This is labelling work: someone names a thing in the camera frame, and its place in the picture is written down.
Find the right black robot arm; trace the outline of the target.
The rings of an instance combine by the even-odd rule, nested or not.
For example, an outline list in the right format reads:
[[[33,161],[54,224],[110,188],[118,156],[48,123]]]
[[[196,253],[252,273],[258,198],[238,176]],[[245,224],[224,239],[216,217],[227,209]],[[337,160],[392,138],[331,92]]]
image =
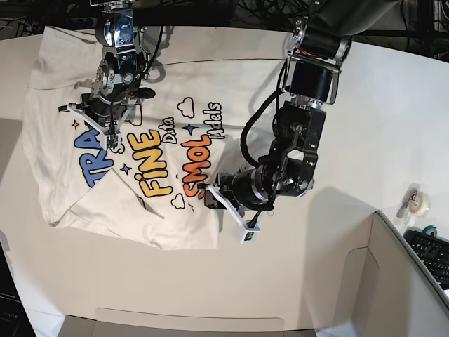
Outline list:
[[[102,60],[98,65],[90,93],[81,96],[80,103],[69,103],[59,112],[73,112],[106,138],[117,138],[122,123],[130,111],[156,93],[141,87],[149,77],[163,29],[155,51],[143,44],[146,26],[134,22],[131,1],[91,1],[102,14],[95,26],[95,37],[102,45]]]

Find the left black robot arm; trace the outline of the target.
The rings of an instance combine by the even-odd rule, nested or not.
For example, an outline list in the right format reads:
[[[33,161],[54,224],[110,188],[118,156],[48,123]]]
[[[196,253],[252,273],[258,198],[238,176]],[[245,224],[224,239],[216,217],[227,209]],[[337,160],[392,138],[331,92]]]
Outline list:
[[[247,121],[240,136],[250,168],[219,173],[200,184],[204,205],[227,210],[249,235],[278,196],[301,197],[314,186],[318,146],[326,119],[324,105],[335,103],[341,67],[355,35],[373,26],[395,1],[311,1],[299,17],[274,92]],[[254,159],[247,137],[273,104],[274,139],[268,154]]]

